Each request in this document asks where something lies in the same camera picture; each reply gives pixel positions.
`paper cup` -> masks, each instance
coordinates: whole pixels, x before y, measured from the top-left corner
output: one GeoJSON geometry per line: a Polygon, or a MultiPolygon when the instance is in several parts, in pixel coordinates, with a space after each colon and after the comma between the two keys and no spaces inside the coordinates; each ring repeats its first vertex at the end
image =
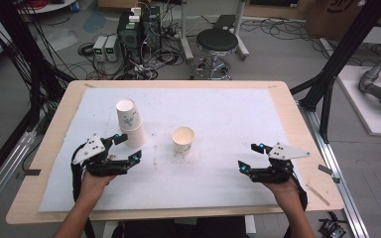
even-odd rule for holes
{"type": "Polygon", "coordinates": [[[138,148],[147,142],[143,123],[141,123],[141,125],[139,125],[134,130],[125,130],[121,128],[120,131],[123,134],[128,135],[128,140],[125,142],[128,147],[138,148]]]}
{"type": "Polygon", "coordinates": [[[172,139],[175,143],[175,152],[177,154],[185,154],[191,149],[193,142],[194,131],[189,127],[179,127],[173,134],[172,139]]]}
{"type": "Polygon", "coordinates": [[[132,99],[118,101],[116,109],[120,129],[134,130],[141,125],[141,117],[132,99]]]}

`black stool seat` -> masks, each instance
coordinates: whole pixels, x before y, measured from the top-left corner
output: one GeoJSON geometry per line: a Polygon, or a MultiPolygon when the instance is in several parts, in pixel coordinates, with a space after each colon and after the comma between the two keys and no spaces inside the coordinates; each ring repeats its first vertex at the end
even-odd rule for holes
{"type": "Polygon", "coordinates": [[[229,31],[207,29],[196,37],[196,43],[211,52],[230,52],[237,48],[237,37],[229,31]]]}

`upside-down paper cup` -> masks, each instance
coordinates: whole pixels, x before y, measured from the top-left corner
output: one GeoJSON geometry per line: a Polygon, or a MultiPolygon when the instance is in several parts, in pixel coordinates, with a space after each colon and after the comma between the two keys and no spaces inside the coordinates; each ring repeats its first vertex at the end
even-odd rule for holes
{"type": "Polygon", "coordinates": [[[125,142],[128,147],[138,148],[143,146],[147,142],[147,137],[145,135],[144,124],[141,123],[137,128],[133,130],[125,130],[120,128],[123,134],[128,135],[128,140],[125,142]]]}
{"type": "Polygon", "coordinates": [[[142,124],[137,106],[132,99],[126,98],[118,101],[116,110],[120,129],[134,130],[142,124]]]}
{"type": "Polygon", "coordinates": [[[194,139],[194,131],[190,127],[179,127],[172,134],[175,143],[175,152],[185,154],[191,149],[191,143],[194,139]]]}

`wooden table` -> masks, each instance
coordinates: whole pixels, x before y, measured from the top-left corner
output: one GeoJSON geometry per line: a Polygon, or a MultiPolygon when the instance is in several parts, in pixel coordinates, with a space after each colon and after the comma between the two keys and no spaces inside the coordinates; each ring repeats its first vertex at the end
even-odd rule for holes
{"type": "MultiPolygon", "coordinates": [[[[74,81],[66,90],[63,100],[31,164],[30,169],[41,170],[37,177],[25,177],[8,212],[10,224],[29,224],[63,221],[66,212],[38,212],[47,186],[52,165],[64,141],[84,90],[97,88],[260,88],[268,89],[276,106],[288,144],[310,151],[311,156],[298,159],[298,167],[307,186],[308,211],[342,209],[343,202],[330,175],[320,171],[324,165],[315,141],[297,107],[289,88],[282,81],[74,81]]],[[[282,212],[278,206],[239,206],[199,209],[94,211],[94,220],[125,220],[161,217],[198,217],[243,215],[282,212]]]]}

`stool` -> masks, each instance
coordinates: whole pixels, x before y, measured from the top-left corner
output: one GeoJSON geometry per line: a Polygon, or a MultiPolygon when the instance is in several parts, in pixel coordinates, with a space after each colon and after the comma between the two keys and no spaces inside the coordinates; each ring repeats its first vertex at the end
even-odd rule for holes
{"type": "Polygon", "coordinates": [[[197,47],[211,56],[202,58],[193,67],[190,79],[194,79],[194,73],[206,78],[220,80],[227,77],[230,64],[219,57],[234,53],[237,50],[238,40],[234,34],[221,29],[207,29],[196,36],[197,47]]]}

